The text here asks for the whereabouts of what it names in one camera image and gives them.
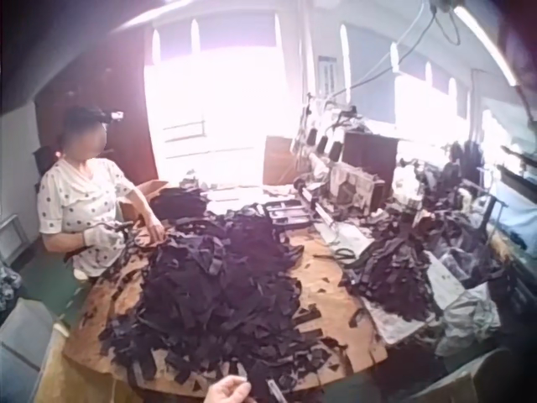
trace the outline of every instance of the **fluorescent light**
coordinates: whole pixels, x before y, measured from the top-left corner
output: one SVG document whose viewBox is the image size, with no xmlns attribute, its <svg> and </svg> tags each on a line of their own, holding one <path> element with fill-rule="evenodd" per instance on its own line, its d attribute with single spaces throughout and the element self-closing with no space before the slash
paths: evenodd
<svg viewBox="0 0 537 403">
<path fill-rule="evenodd" d="M 502 55 L 500 49 L 494 44 L 494 42 L 487 35 L 485 30 L 479 24 L 479 22 L 468 12 L 463 6 L 455 7 L 455 14 L 461 21 L 477 36 L 481 43 L 488 50 L 488 53 L 493 57 L 494 61 L 502 71 L 505 76 L 507 83 L 510 86 L 517 86 L 518 82 L 514 76 L 511 67 L 508 62 L 505 60 L 505 57 Z"/>
<path fill-rule="evenodd" d="M 160 17 L 163 14 L 169 13 L 170 11 L 174 11 L 178 8 L 183 8 L 193 2 L 194 0 L 179 0 L 177 2 L 166 4 L 165 6 L 162 6 L 159 8 L 154 8 L 152 10 L 146 11 L 145 13 L 138 15 L 137 17 L 131 19 L 130 21 L 127 21 L 125 24 L 119 27 L 118 30 L 125 29 L 125 28 L 132 28 L 136 25 L 148 23 L 149 21 L 152 21 Z"/>
</svg>

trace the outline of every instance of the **woman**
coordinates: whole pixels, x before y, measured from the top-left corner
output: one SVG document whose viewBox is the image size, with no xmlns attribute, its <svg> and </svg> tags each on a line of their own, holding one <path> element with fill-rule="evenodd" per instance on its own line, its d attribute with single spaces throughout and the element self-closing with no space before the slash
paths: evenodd
<svg viewBox="0 0 537 403">
<path fill-rule="evenodd" d="M 107 143 L 107 116 L 75 107 L 65 115 L 62 157 L 44 175 L 38 196 L 40 232 L 50 252 L 69 253 L 75 271 L 97 277 L 124 248 L 114 231 L 117 198 L 125 196 L 142 214 L 152 241 L 164 239 L 164 227 L 145 197 L 116 164 L 96 158 Z"/>
</svg>

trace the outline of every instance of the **black cap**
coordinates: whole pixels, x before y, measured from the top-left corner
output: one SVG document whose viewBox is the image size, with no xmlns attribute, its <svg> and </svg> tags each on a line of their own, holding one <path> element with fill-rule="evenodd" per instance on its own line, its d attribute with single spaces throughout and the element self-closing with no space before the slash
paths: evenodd
<svg viewBox="0 0 537 403">
<path fill-rule="evenodd" d="M 110 123 L 109 114 L 97 107 L 72 107 L 65 112 L 64 130 L 66 132 L 79 132 L 97 123 Z"/>
</svg>

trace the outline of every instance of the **green floor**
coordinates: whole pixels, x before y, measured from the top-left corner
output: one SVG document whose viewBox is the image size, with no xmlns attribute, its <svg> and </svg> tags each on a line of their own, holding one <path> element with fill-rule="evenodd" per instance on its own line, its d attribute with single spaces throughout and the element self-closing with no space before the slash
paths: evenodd
<svg viewBox="0 0 537 403">
<path fill-rule="evenodd" d="M 69 327 L 75 324 L 89 289 L 76 294 L 80 284 L 63 262 L 63 255 L 48 254 L 37 246 L 34 256 L 18 272 L 23 277 L 25 297 L 43 302 Z"/>
</svg>

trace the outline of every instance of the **plastic bag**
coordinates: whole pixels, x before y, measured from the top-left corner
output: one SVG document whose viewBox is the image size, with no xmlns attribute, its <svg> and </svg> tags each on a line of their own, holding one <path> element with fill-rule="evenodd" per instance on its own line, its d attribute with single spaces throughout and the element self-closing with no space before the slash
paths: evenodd
<svg viewBox="0 0 537 403">
<path fill-rule="evenodd" d="M 435 354 L 447 357 L 485 340 L 501 325 L 498 308 L 490 297 L 488 284 L 467 290 L 444 311 L 442 323 L 445 336 L 436 346 Z"/>
</svg>

